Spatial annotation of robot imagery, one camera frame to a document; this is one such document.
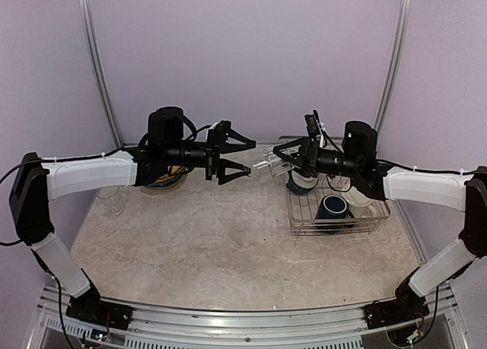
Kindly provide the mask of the clear drinking glass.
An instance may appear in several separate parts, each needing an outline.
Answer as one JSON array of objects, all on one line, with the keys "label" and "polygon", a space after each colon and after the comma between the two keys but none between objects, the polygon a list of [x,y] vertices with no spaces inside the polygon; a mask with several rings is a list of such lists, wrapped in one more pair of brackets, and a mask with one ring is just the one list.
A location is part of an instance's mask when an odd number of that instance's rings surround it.
[{"label": "clear drinking glass", "polygon": [[125,210],[125,202],[121,195],[120,187],[100,189],[97,193],[97,198],[113,215],[120,215]]},{"label": "clear drinking glass", "polygon": [[291,163],[273,153],[272,145],[258,145],[252,151],[250,159],[251,176],[261,183],[270,182],[294,169]]}]

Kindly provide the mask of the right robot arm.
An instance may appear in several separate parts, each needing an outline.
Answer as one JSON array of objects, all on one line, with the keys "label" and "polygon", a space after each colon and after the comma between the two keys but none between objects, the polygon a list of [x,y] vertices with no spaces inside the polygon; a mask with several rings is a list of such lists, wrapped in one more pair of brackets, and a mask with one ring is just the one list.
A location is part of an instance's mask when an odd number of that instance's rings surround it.
[{"label": "right robot arm", "polygon": [[404,168],[377,158],[374,132],[346,132],[340,151],[322,148],[315,137],[302,137],[273,152],[303,176],[345,176],[371,200],[424,204],[458,215],[457,235],[410,273],[392,300],[367,306],[373,319],[380,311],[398,322],[428,315],[426,296],[486,256],[485,167],[469,172]]}]

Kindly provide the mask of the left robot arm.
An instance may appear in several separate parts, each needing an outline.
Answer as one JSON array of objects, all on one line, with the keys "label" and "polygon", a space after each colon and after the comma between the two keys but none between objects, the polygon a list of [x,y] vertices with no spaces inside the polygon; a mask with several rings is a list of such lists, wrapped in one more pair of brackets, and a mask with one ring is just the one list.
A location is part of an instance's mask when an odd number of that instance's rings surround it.
[{"label": "left robot arm", "polygon": [[132,315],[132,307],[103,300],[75,261],[65,239],[78,236],[90,207],[76,208],[75,202],[93,198],[101,189],[152,185],[174,167],[201,168],[207,180],[216,178],[219,184],[250,175],[249,167],[225,155],[254,148],[254,140],[233,130],[229,121],[220,121],[206,126],[205,140],[197,141],[199,130],[185,136],[186,125],[181,116],[154,119],[138,145],[106,154],[56,159],[30,152],[5,174],[15,176],[8,196],[15,242],[29,248],[58,289],[68,294],[68,316],[124,328]]}]

